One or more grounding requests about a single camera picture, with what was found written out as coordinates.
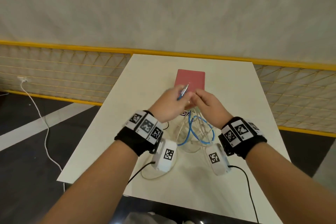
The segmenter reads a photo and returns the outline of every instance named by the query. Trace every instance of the red box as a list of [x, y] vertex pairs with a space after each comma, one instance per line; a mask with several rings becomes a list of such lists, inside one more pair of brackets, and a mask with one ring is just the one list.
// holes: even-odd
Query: red box
[[195, 92], [196, 89], [204, 90], [205, 72], [179, 69], [177, 71], [174, 86], [179, 84], [189, 84], [187, 90], [188, 92]]

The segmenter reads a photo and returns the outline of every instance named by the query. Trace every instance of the wire mesh fence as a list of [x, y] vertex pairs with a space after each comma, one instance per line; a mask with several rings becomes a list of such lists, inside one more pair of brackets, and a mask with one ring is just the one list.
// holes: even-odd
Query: wire mesh fence
[[[0, 45], [0, 90], [102, 103], [131, 54]], [[254, 65], [277, 125], [336, 133], [336, 71]]]

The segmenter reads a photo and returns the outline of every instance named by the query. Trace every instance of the forearm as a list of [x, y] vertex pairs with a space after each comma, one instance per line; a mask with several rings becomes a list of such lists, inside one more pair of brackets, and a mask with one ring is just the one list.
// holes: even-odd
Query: forearm
[[41, 223], [108, 223], [137, 159], [131, 148], [115, 141], [64, 193]]
[[336, 223], [336, 197], [267, 143], [255, 145], [246, 162], [284, 224]]

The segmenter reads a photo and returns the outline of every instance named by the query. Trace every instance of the tabletop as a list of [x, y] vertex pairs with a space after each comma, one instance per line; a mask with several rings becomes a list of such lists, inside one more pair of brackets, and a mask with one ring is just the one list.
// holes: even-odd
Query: tabletop
[[[178, 69], [205, 72], [205, 90], [214, 94], [234, 116], [252, 120], [268, 143], [289, 160], [251, 62], [134, 54], [57, 180], [74, 183], [114, 141], [136, 110], [148, 109], [174, 85]], [[240, 170], [216, 176], [204, 161], [202, 151], [186, 153], [178, 149], [177, 153], [170, 172], [153, 180], [138, 175], [126, 187], [124, 195], [256, 221], [246, 178]], [[235, 155], [228, 160], [246, 171], [259, 222], [281, 223], [245, 160]], [[146, 161], [147, 153], [138, 159], [133, 174]]]

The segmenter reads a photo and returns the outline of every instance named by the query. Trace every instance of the wrist-mounted device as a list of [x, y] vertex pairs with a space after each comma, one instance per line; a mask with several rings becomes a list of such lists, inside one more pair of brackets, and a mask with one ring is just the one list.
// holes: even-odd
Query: wrist-mounted device
[[145, 151], [155, 154], [163, 135], [162, 123], [149, 111], [136, 111], [115, 137], [127, 144], [138, 156]]
[[235, 153], [245, 159], [256, 144], [267, 142], [256, 125], [241, 117], [232, 118], [221, 131], [222, 134], [218, 138], [228, 156]]

